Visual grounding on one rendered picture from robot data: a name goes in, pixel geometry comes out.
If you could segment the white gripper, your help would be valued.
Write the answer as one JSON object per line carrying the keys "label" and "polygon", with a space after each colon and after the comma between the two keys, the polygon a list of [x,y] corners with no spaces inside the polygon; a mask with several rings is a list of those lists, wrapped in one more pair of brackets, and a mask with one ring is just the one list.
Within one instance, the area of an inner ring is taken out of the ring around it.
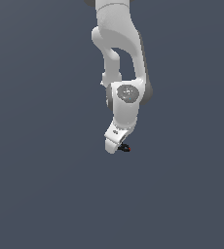
{"label": "white gripper", "polygon": [[120,127],[114,121],[104,133],[105,150],[109,154],[114,154],[117,150],[128,152],[130,147],[128,144],[122,144],[125,139],[131,134],[131,127]]}

